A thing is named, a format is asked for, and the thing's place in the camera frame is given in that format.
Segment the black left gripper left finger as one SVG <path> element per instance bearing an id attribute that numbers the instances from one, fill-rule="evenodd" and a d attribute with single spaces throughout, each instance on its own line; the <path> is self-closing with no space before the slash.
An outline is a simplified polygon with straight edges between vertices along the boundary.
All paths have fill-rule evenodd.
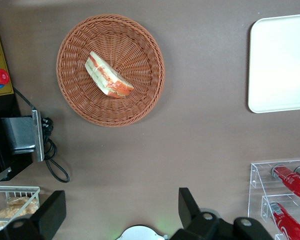
<path id="1" fill-rule="evenodd" d="M 54 191 L 29 218 L 17 218 L 0 231 L 0 240 L 52 240 L 67 215 L 66 193 Z"/>

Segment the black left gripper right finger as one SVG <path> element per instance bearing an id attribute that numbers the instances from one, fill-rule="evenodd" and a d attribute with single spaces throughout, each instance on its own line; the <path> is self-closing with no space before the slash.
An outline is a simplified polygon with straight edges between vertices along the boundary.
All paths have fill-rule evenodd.
<path id="1" fill-rule="evenodd" d="M 228 223 L 211 211 L 201 211 L 187 187 L 178 191 L 178 214 L 182 228 L 172 240 L 271 240 L 273 237 L 256 219 L 238 217 Z"/>

